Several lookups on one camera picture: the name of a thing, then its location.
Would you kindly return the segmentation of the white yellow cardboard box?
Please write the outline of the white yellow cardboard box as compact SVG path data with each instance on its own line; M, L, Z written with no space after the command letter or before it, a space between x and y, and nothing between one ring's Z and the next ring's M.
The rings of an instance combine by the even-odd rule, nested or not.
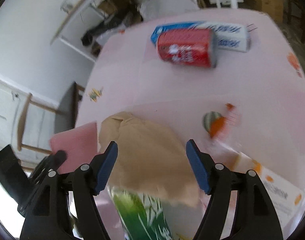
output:
M296 187L260 162L224 142L215 140L211 143L209 152L231 171L245 173L254 170L257 173L272 200L284 239L290 237L305 213L305 189Z

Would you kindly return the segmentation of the pink sponge cloth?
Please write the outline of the pink sponge cloth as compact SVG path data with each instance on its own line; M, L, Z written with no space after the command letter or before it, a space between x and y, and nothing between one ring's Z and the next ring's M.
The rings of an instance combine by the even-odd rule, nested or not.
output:
M60 174L75 171L82 164L89 164L98 154L97 123L90 122L83 126L57 133L50 139L53 153L65 151L67 159L59 167Z

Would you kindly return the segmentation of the green label plastic bottle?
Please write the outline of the green label plastic bottle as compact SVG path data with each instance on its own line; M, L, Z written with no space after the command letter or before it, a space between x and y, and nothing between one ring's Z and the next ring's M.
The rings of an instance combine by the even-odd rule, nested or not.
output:
M116 187L110 187L108 192L123 225L125 239L173 239L159 198Z

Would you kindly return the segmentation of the brown paper bag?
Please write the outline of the brown paper bag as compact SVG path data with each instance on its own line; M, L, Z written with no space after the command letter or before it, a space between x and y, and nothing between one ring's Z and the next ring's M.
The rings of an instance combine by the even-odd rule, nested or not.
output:
M112 141L118 145L110 186L172 205L198 205L199 186L185 148L170 128L120 112L101 123L98 141L101 151Z

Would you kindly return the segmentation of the black bag under shelf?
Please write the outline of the black bag under shelf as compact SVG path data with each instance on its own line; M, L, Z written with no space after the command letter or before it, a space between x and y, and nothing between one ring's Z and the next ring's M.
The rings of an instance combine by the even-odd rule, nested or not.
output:
M93 38L97 37L108 30L111 30L121 24L120 21L110 21L110 22L101 22L97 26L89 29L85 32L83 37L81 38L82 45L84 47L90 46L93 42Z

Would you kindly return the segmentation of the red milk can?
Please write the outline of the red milk can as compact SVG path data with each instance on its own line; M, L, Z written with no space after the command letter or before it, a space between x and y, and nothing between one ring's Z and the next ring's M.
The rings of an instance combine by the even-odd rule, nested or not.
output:
M172 29L159 35L156 48L161 60L172 64L215 68L217 36L211 29Z

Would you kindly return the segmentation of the white shelf table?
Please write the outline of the white shelf table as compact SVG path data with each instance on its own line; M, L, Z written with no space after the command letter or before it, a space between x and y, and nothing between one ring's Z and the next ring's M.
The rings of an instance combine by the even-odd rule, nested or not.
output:
M91 54L89 47L84 47L81 44L81 36L87 29L110 16L104 9L99 8L99 5L104 1L106 0L80 0L66 15L50 44L61 41L86 59L95 62L97 57ZM207 3L212 1L217 7L230 2L233 8L237 8L238 4L243 2L243 0L197 0L198 6L201 8L205 8Z

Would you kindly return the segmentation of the white sack under shelf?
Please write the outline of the white sack under shelf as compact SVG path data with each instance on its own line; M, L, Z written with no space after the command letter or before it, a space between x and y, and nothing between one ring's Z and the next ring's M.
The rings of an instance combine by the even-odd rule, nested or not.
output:
M198 11L197 0L136 0L144 21Z

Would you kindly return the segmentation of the wooden chair by wall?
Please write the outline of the wooden chair by wall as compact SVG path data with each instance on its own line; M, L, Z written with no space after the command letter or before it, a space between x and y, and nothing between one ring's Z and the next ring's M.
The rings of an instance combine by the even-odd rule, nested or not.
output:
M50 138L75 127L79 104L85 88L74 82L65 92L58 107L47 106L28 93L17 125L18 151L30 150L49 155Z

